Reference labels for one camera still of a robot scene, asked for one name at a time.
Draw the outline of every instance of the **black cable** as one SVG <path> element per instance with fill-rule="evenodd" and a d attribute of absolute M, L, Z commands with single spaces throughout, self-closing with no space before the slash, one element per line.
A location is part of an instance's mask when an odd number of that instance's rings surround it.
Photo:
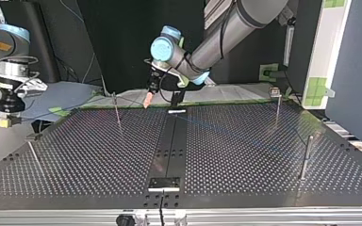
<path fill-rule="evenodd" d="M 63 69 L 66 71 L 66 81 L 70 81 L 70 77 L 72 77 L 72 79 L 74 79 L 74 81 L 76 81 L 77 83 L 79 83 L 79 78 L 77 76 L 77 73 L 75 72 L 75 70 L 68 64 L 66 63 L 63 59 L 61 59 L 58 56 L 55 56 L 55 59 L 61 64 L 61 66 L 63 67 Z"/>
<path fill-rule="evenodd" d="M 163 98 L 163 100 L 164 100 L 165 102 L 171 103 L 171 101 L 167 100 L 167 99 L 164 97 L 163 91 L 162 91 L 162 89 L 161 89 L 161 85 L 162 85 L 162 82 L 163 82 L 163 80 L 164 80 L 165 77 L 167 77 L 167 73 L 165 73 L 165 74 L 163 75 L 163 77 L 161 77 L 160 82 L 158 83 L 158 91 L 160 92 L 161 98 Z"/>
<path fill-rule="evenodd" d="M 230 6 L 228 7 L 228 10 L 224 15 L 224 18 L 222 18 L 222 28 L 220 30 L 220 54 L 222 55 L 222 59 L 224 59 L 224 52 L 223 52 L 222 44 L 223 44 L 223 40 L 224 40 L 225 28 L 227 27 L 228 20 L 231 15 L 231 11 L 234 8 L 234 4 L 235 4 L 235 0 L 231 0 Z"/>
<path fill-rule="evenodd" d="M 163 215 L 163 196 L 161 196 L 161 201 L 160 201 L 160 207 L 158 209 L 158 213 L 160 214 L 160 222 L 161 222 L 161 226 L 165 226 L 166 223 L 164 222 L 164 215 Z"/>
<path fill-rule="evenodd" d="M 296 91 L 296 89 L 293 88 L 292 84 L 290 83 L 290 80 L 289 80 L 289 77 L 288 77 L 288 74 L 286 71 L 284 71 L 284 75 L 285 75 L 286 79 L 288 80 L 290 88 L 295 93 L 296 99 L 298 99 L 299 104 L 302 105 L 302 100 L 298 97 L 298 95 L 296 95 L 296 93 L 298 93 L 298 92 Z"/>
<path fill-rule="evenodd" d="M 91 84 L 91 83 L 96 82 L 96 81 L 102 81 L 102 78 L 92 79 L 91 81 L 88 81 L 85 84 Z"/>

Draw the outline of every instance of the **metal bracket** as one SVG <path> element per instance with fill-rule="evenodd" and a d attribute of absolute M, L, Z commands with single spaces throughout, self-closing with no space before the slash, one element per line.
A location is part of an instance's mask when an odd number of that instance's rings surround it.
<path fill-rule="evenodd" d="M 149 183 L 149 192 L 179 192 L 180 178 L 152 178 Z"/>
<path fill-rule="evenodd" d="M 325 96 L 335 98 L 335 92 L 332 89 L 327 88 L 325 91 Z"/>

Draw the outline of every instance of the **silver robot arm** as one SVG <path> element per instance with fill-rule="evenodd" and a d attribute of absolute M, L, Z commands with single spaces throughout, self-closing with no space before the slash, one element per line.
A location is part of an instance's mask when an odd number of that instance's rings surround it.
<path fill-rule="evenodd" d="M 229 53 L 255 29 L 269 24 L 288 2 L 288 0 L 234 1 L 229 15 L 225 15 L 226 24 L 219 24 L 192 54 L 178 46 L 177 41 L 181 37 L 181 32 L 165 26 L 160 37 L 155 39 L 151 46 L 154 61 L 167 63 L 186 76 L 189 81 L 200 85 L 208 77 L 209 69 L 223 55 Z"/>

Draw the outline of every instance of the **metal rod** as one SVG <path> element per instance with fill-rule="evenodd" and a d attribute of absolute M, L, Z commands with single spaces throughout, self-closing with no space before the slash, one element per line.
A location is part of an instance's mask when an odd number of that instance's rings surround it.
<path fill-rule="evenodd" d="M 278 116 L 280 115 L 281 101 L 282 101 L 282 95 L 280 95 L 280 96 L 278 97 L 277 118 L 278 118 Z"/>
<path fill-rule="evenodd" d="M 305 180 L 307 164 L 308 164 L 308 160 L 310 159 L 311 149 L 313 147 L 313 140 L 314 140 L 313 136 L 309 136 L 307 139 L 306 150 L 305 150 L 305 154 L 304 154 L 304 164 L 302 165 L 301 178 L 300 178 L 302 181 Z"/>

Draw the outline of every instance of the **vertical post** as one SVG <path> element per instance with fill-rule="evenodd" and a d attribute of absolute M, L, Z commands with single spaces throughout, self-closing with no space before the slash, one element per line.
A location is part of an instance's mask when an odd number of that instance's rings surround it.
<path fill-rule="evenodd" d="M 302 165 L 302 171 L 301 171 L 301 176 L 300 176 L 301 177 L 300 179 L 302 181 L 305 180 L 305 173 L 307 170 L 308 160 L 310 159 L 310 152 L 313 147 L 313 140 L 314 140 L 313 136 L 309 136 L 307 139 L 306 150 L 305 150 L 305 154 L 304 154 L 304 164 Z"/>
<path fill-rule="evenodd" d="M 282 103 L 282 95 L 279 95 L 279 97 L 278 97 L 278 105 L 277 105 L 277 119 L 278 119 L 278 116 L 280 115 L 281 103 Z"/>
<path fill-rule="evenodd" d="M 40 167 L 41 173 L 42 173 L 42 175 L 44 176 L 43 169 L 42 169 L 42 166 L 41 166 L 41 163 L 40 163 L 40 159 L 38 158 L 37 153 L 35 152 L 34 147 L 32 146 L 31 141 L 28 141 L 28 146 L 30 147 L 30 150 L 31 150 L 31 152 L 32 152 L 32 155 L 34 156 L 35 161 L 37 161 L 37 164 L 38 164 L 38 166 Z"/>

